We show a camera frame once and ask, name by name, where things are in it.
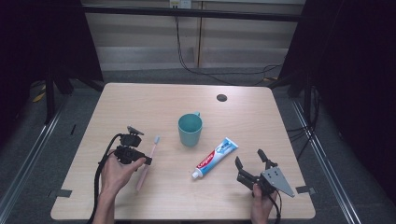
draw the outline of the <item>aluminum rail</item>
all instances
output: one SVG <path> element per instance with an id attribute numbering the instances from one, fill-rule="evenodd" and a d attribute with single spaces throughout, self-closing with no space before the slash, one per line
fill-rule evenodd
<path id="1" fill-rule="evenodd" d="M 86 13 L 106 13 L 124 15 L 151 15 L 151 16 L 178 16 L 178 17 L 197 17 L 197 18 L 219 18 L 236 19 L 251 21 L 321 21 L 321 18 L 308 18 L 301 15 L 291 14 L 272 14 L 272 13 L 253 13 L 237 11 L 220 11 L 205 9 L 185 9 L 167 7 L 120 7 L 106 5 L 82 4 L 78 5 L 55 5 L 55 4 L 31 4 L 29 8 L 50 11 L 78 11 Z"/>
<path id="2" fill-rule="evenodd" d="M 304 118 L 304 111 L 300 103 L 297 101 L 293 101 L 293 106 L 301 124 L 303 125 L 303 127 L 307 127 L 307 123 Z M 326 152 L 324 151 L 321 143 L 319 142 L 318 137 L 315 135 L 315 132 L 305 129 L 305 133 L 308 139 L 310 139 L 309 141 L 311 142 L 311 146 L 314 149 L 314 152 L 318 158 L 319 164 L 327 177 L 330 187 L 332 188 L 332 192 L 334 193 L 334 196 L 337 199 L 337 202 L 340 205 L 347 222 L 350 224 L 361 224 L 361 220 L 359 219 L 355 206 L 353 205 L 352 201 L 350 201 L 346 190 L 344 189 L 343 185 L 338 179 L 337 174 L 332 168 L 332 164 L 330 163 Z"/>
<path id="3" fill-rule="evenodd" d="M 35 168 L 35 163 L 37 162 L 40 154 L 47 144 L 50 136 L 58 123 L 61 112 L 64 109 L 64 105 L 66 104 L 66 100 L 62 102 L 58 112 L 55 114 L 53 119 L 46 125 L 44 125 L 41 130 L 40 135 L 37 137 L 35 144 L 30 149 L 29 155 L 26 157 L 26 160 L 23 162 L 21 169 L 18 171 L 11 185 L 8 187 L 6 193 L 3 195 L 0 201 L 0 224 L 5 224 L 7 218 L 15 205 L 15 202 L 18 200 L 21 191 L 29 178 L 30 173 L 32 173 Z"/>

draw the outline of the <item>wooden table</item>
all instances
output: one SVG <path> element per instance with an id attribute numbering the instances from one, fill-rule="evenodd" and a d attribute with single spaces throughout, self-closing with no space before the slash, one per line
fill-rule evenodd
<path id="1" fill-rule="evenodd" d="M 227 96 L 220 102 L 219 94 Z M 179 140 L 178 118 L 200 111 L 204 121 L 197 146 L 184 147 Z M 116 219 L 130 220 L 244 220 L 249 219 L 251 191 L 236 181 L 236 156 L 244 169 L 258 175 L 264 164 L 257 150 L 279 164 L 296 196 L 281 193 L 282 218 L 315 215 L 300 167 L 271 90 L 263 87 L 228 87 L 159 84 L 107 84 L 93 112 L 62 189 L 70 198 L 57 198 L 54 219 L 88 219 L 93 207 L 93 177 L 111 138 L 128 133 L 132 125 L 143 132 L 139 151 L 150 153 L 156 135 L 161 136 L 143 188 L 135 186 L 143 169 L 133 174 L 116 200 Z M 193 180 L 194 167 L 224 137 L 239 148 L 204 178 Z M 276 217 L 273 209 L 270 218 Z"/>

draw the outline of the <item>teal cup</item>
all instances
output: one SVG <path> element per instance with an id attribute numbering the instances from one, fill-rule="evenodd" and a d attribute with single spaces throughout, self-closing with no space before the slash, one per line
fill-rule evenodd
<path id="1" fill-rule="evenodd" d="M 202 130 L 202 119 L 198 111 L 185 114 L 178 120 L 180 142 L 186 147 L 194 147 L 199 141 Z"/>

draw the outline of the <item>silver gripper plate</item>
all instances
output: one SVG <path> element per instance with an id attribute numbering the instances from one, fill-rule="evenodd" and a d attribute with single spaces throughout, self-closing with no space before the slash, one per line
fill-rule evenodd
<path id="1" fill-rule="evenodd" d="M 279 189 L 292 198 L 294 197 L 294 192 L 279 167 L 265 170 L 262 175 L 274 188 Z"/>

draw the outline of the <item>toothpaste cap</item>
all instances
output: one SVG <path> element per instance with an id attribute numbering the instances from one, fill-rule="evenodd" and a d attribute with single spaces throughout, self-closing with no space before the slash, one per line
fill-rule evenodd
<path id="1" fill-rule="evenodd" d="M 192 178 L 196 179 L 199 176 L 198 172 L 194 171 L 194 173 L 192 173 Z"/>

